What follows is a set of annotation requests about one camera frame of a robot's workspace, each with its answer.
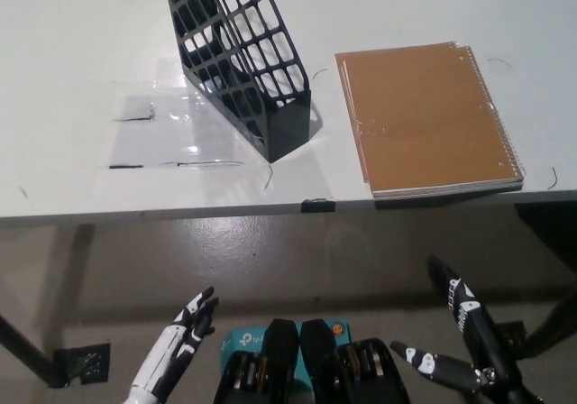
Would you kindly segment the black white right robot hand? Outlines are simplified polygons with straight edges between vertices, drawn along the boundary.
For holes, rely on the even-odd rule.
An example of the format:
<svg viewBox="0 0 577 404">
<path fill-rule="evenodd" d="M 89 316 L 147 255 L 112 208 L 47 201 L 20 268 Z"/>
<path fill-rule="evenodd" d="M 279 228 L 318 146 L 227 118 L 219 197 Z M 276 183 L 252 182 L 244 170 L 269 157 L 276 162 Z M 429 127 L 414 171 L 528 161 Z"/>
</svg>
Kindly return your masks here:
<svg viewBox="0 0 577 404">
<path fill-rule="evenodd" d="M 400 341 L 390 349 L 425 379 L 465 394 L 507 395 L 522 388 L 517 363 L 488 310 L 465 281 L 438 257 L 426 260 L 429 279 L 443 298 L 472 360 L 418 349 Z"/>
</svg>

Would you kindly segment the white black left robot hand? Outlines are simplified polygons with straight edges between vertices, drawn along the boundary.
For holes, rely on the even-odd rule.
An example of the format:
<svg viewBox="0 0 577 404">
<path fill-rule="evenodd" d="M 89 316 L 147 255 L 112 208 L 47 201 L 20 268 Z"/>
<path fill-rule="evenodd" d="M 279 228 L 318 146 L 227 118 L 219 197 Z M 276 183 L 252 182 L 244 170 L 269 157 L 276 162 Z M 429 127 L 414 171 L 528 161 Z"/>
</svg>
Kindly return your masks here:
<svg viewBox="0 0 577 404">
<path fill-rule="evenodd" d="M 127 403 L 165 403 L 212 326 L 219 298 L 208 287 L 193 297 L 161 332 L 133 379 Z"/>
</svg>

